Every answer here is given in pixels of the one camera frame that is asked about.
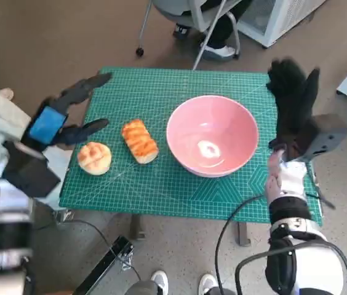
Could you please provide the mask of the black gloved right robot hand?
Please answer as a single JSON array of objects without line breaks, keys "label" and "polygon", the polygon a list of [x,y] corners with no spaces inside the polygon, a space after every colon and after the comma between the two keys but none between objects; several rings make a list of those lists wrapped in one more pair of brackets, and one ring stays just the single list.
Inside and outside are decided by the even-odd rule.
[{"label": "black gloved right robot hand", "polygon": [[272,61],[266,88],[275,99],[277,122],[276,137],[268,144],[270,149],[292,143],[311,118],[319,91],[319,75],[318,67],[306,75],[291,58]]}]

